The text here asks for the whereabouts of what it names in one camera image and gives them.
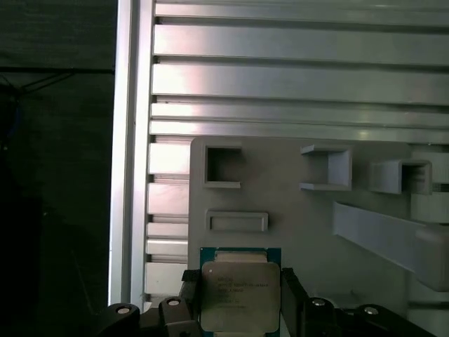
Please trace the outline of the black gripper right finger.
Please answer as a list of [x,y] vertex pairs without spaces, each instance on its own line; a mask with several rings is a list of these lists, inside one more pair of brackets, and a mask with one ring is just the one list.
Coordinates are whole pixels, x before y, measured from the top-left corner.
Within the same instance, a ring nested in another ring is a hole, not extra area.
[[374,304],[353,309],[335,307],[311,297],[292,268],[281,271],[281,314],[291,336],[408,336],[406,320]]

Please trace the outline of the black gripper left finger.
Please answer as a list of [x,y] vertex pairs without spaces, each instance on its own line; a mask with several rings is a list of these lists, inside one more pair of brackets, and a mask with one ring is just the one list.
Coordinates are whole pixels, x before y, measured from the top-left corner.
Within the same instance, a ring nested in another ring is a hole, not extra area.
[[201,271],[185,270],[177,296],[146,312],[132,304],[110,305],[101,313],[102,336],[202,336],[199,324]]

